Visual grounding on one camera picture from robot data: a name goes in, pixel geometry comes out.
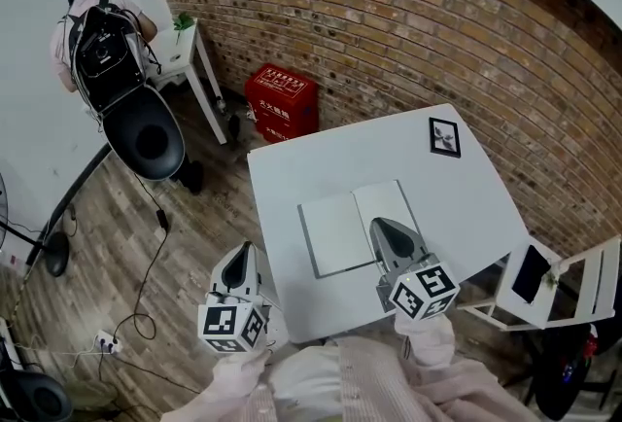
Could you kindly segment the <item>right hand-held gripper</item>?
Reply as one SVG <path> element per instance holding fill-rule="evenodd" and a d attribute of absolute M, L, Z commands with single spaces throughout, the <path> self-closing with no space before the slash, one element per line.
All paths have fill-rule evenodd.
<path fill-rule="evenodd" d="M 447 263 L 428 255 L 423 237 L 400 222 L 380 217 L 371 221 L 369 234 L 376 260 L 386 273 L 376 286 L 384 311 L 402 312 L 411 321 L 444 313 L 460 284 Z M 399 272 L 395 265 L 407 267 Z"/>

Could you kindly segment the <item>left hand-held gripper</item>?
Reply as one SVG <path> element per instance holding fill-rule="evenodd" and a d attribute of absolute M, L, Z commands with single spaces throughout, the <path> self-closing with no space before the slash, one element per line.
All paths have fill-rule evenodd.
<path fill-rule="evenodd" d="M 251 300 L 223 295 L 241 286 L 243 297 L 258 295 L 265 273 L 263 260 L 263 252 L 246 241 L 214 267 L 212 292 L 197 313 L 197 336 L 214 352 L 248 353 L 265 344 L 268 319 L 262 307 Z"/>

